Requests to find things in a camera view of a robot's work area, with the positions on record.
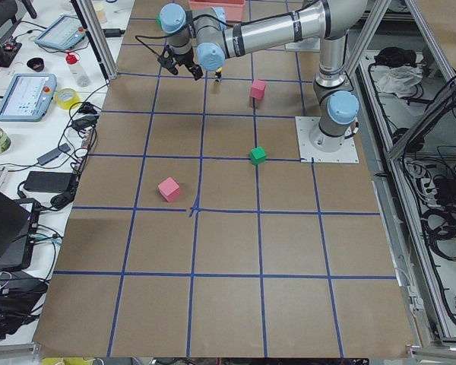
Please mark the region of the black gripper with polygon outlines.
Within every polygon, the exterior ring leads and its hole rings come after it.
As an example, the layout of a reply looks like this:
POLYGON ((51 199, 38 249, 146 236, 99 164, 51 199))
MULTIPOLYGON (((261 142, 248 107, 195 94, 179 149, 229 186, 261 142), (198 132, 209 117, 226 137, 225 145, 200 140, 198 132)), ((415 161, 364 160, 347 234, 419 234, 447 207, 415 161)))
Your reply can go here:
POLYGON ((177 65, 185 66, 195 80, 199 80, 203 77, 204 73, 201 66, 195 63, 193 52, 187 52, 183 55, 175 55, 174 58, 177 65))

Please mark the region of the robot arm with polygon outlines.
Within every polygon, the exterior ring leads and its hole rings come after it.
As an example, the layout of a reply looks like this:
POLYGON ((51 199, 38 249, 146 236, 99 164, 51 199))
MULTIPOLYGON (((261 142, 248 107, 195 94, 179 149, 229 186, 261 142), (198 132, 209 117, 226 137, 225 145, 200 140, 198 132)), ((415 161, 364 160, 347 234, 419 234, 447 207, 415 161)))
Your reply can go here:
POLYGON ((217 71, 227 59, 319 40, 319 66, 314 92, 321 118, 310 129, 309 141, 319 151, 341 149, 355 123, 359 102, 345 87, 348 30, 362 17, 365 1, 309 1, 300 9, 229 26, 221 7, 186 10, 177 3, 164 5, 160 26, 167 37, 159 63, 177 75, 185 66, 199 79, 204 71, 217 71))

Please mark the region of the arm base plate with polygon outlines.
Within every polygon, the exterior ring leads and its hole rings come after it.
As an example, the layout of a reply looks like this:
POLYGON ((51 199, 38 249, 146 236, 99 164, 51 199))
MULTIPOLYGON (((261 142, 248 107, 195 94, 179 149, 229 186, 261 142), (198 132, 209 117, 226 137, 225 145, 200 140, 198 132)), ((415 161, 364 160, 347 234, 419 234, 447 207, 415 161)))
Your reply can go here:
POLYGON ((320 38, 309 37, 298 42, 287 43, 285 50, 289 52, 320 52, 320 38))
POLYGON ((296 134, 299 159, 303 163, 359 163, 358 153, 348 126, 340 137, 328 137, 319 128, 318 116, 297 116, 296 134))

